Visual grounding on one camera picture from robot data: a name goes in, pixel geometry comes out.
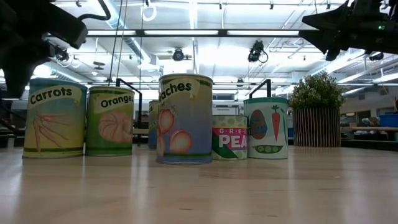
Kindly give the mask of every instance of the ceiling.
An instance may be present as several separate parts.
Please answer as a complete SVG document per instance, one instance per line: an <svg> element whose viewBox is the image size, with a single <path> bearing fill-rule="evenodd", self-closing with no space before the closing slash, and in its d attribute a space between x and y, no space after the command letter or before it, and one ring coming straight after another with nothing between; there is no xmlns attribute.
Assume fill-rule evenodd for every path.
<svg viewBox="0 0 398 224"><path fill-rule="evenodd" d="M75 0L57 0L55 4L63 10L80 16L86 13L104 12L97 0L80 0L77 7ZM121 24L125 29L312 29L301 22L303 16L336 9L343 4L341 0L167 0L149 1L151 8L144 10L150 17L153 7L156 15L151 21L144 21L141 16L142 1L107 0L114 8L111 21L117 21L120 12ZM84 20L89 30L112 29L105 21ZM294 83L304 75L313 75L328 70L338 80L355 75L379 64L395 60L396 56L385 54L383 61L371 62L367 56L356 49L340 53L336 61L326 62L325 56L308 42L295 38L253 38L253 37L135 37L136 44L142 46L142 52L151 57L151 61L142 62L137 52L130 48L122 38L100 37L87 38L80 49L73 49L56 38L50 40L68 49L71 59L67 62L52 62L47 66L59 68L70 73L75 81L104 82L111 74L112 80L121 77L127 82L157 82L161 73L195 72L209 76L214 82L236 82L243 78L245 82L262 82L271 78L273 82ZM249 63L248 53L256 40L261 40L266 47L269 59L266 63ZM171 56L176 48L181 48L188 60L174 62ZM102 62L103 70L96 70L93 62ZM372 77L365 74L345 83L366 83L380 76L374 71ZM245 86L245 93L256 86ZM288 93L286 86L274 86L274 93ZM139 88L156 91L156 85L139 85ZM237 86L224 87L229 91L239 89Z"/></svg>

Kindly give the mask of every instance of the white ceiling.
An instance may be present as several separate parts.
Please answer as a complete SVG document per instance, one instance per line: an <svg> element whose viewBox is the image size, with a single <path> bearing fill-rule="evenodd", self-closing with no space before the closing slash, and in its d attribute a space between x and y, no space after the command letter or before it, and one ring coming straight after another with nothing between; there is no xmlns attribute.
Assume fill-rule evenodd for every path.
<svg viewBox="0 0 398 224"><path fill-rule="evenodd" d="M119 6L123 4L121 18L123 19L127 12L125 25L128 29L191 28L189 0L152 0L151 4L156 6L157 15L149 22L143 21L141 17L142 1L128 1L127 7L124 6L126 1L110 1L114 1L117 5L118 12ZM301 23L302 17L327 11L326 0L318 0L316 9L313 4L314 0L274 0L273 10L269 9L269 1L221 0L222 10L219 9L219 2L219 0L197 0L195 29L221 29L222 21L224 29L311 29ZM331 9L336 9L338 5L344 3L342 0L331 0L330 2ZM57 0L56 5L74 16L85 13L104 14L101 9L98 9L96 0L81 0L80 3L82 7L77 7L75 0ZM150 9L147 10L146 16L149 17L151 12ZM86 19L84 22L88 29L110 29L104 21ZM96 40L93 38L87 38L86 43L78 50L69 47L61 40L54 38L51 40L68 47L70 55L75 55L78 58L78 60L63 63L63 66L69 65L67 67L69 70L92 79L94 82L103 82L109 76L114 38L99 38L97 54L95 54ZM175 63L170 59L171 52L175 48L182 48L184 54L193 55L191 37L146 37L135 38L135 40L142 44L147 54L158 56L158 65L164 65L165 68L184 67L188 72L193 67L192 60ZM249 63L247 60L249 49L256 40L262 40L264 46L272 43L267 49L269 60L261 67L260 63ZM196 38L196 41L198 47L195 61L199 74L224 82L235 82L237 78L246 78L245 81L250 78L250 82L260 82L265 78L284 78L286 82L293 82L296 81L296 78L308 74L309 71L314 71L314 69L329 63L325 61L325 56L319 50L299 38L276 38L274 40L273 38L199 37ZM302 44L305 44L304 47L289 58ZM104 70L97 71L99 74L96 76L92 75L92 72L96 71L95 65L93 65L94 61L106 64ZM364 70L363 61L358 60L345 68L336 69L335 75L341 79L362 71ZM120 38L116 39L112 76L137 77L136 79L130 78L130 80L139 80L138 65L139 60L135 53ZM141 70L141 76L143 82L156 82L159 73L154 70Z"/></svg>

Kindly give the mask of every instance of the can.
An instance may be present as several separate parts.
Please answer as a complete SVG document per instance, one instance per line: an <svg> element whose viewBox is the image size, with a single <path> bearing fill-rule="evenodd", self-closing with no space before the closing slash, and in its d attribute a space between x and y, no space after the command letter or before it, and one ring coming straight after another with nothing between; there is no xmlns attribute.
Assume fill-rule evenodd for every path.
<svg viewBox="0 0 398 224"><path fill-rule="evenodd" d="M213 80L173 74L159 79L157 162L211 162Z"/></svg>
<svg viewBox="0 0 398 224"><path fill-rule="evenodd" d="M244 100L244 114L249 118L248 157L286 159L287 100L277 97Z"/></svg>
<svg viewBox="0 0 398 224"><path fill-rule="evenodd" d="M83 155L87 87L75 82L30 81L25 129L25 158Z"/></svg>
<svg viewBox="0 0 398 224"><path fill-rule="evenodd" d="M212 155L216 160L248 158L248 118L243 115L213 115Z"/></svg>
<svg viewBox="0 0 398 224"><path fill-rule="evenodd" d="M134 92L125 88L94 86L87 109L87 156L132 154Z"/></svg>
<svg viewBox="0 0 398 224"><path fill-rule="evenodd" d="M156 149L157 142L157 115L159 110L159 101L152 100L149 102L149 133L148 146L149 149Z"/></svg>

